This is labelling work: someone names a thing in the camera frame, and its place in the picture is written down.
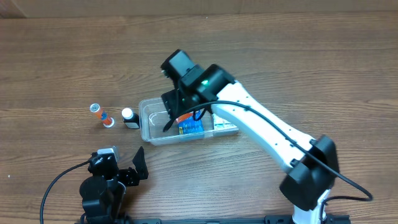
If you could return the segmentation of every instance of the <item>black bottle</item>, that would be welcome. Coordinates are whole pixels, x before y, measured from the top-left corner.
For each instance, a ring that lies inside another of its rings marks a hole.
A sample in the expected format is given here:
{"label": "black bottle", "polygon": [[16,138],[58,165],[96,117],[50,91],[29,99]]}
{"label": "black bottle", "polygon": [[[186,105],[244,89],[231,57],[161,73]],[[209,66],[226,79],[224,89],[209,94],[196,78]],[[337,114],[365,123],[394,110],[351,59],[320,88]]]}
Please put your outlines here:
{"label": "black bottle", "polygon": [[139,117],[138,114],[134,113],[130,108],[124,108],[122,110],[123,122],[128,128],[139,128]]}

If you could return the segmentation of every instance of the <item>orange bottle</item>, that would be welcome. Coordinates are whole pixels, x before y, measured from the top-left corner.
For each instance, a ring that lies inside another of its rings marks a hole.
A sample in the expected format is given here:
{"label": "orange bottle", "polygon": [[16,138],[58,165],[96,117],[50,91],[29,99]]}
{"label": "orange bottle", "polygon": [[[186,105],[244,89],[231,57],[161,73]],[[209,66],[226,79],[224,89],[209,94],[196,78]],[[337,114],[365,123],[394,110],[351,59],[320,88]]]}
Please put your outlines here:
{"label": "orange bottle", "polygon": [[106,128],[110,128],[114,125],[114,119],[109,117],[105,110],[102,109],[99,104],[93,103],[90,106],[90,111],[93,112],[95,116],[97,116],[97,118],[102,121]]}

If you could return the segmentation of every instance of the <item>wooden tabletop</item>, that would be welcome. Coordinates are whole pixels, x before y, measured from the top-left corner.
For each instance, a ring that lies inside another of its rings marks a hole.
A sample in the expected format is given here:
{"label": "wooden tabletop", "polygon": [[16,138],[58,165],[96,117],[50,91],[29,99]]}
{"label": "wooden tabletop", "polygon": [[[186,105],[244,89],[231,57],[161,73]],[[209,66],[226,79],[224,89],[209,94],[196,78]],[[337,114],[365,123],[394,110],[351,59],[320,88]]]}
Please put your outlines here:
{"label": "wooden tabletop", "polygon": [[[108,145],[119,146],[121,169],[144,146],[149,179],[123,203],[133,218],[291,214],[285,174],[245,134],[155,147],[125,127],[124,107],[173,88],[159,67],[178,48],[224,67],[293,127],[336,142],[341,173],[375,200],[327,212],[396,223],[397,24],[396,12],[0,20],[0,223],[38,223],[49,183]],[[90,113],[94,102],[115,127]],[[79,219],[89,176],[84,167],[55,184],[46,224]],[[337,180],[332,195],[361,193]]]}

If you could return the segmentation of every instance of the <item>white cap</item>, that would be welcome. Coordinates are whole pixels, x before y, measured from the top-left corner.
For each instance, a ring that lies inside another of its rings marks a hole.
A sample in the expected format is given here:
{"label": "white cap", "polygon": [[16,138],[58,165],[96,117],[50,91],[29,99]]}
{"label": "white cap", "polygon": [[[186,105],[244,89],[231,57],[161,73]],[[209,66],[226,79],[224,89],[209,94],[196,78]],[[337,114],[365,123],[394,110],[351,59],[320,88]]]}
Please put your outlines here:
{"label": "white cap", "polygon": [[133,113],[132,109],[130,109],[130,108],[124,108],[124,109],[122,110],[122,117],[123,117],[124,119],[131,119],[133,116],[134,116],[134,113]]}

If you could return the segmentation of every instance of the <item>bottle label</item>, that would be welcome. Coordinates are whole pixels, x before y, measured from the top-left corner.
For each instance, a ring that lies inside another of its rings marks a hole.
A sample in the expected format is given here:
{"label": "bottle label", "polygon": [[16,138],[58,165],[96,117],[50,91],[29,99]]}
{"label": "bottle label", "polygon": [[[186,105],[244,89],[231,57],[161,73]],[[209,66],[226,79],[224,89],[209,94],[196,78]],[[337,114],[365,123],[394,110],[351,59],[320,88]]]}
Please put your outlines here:
{"label": "bottle label", "polygon": [[139,128],[137,123],[131,122],[131,123],[125,123],[127,127],[129,128]]}

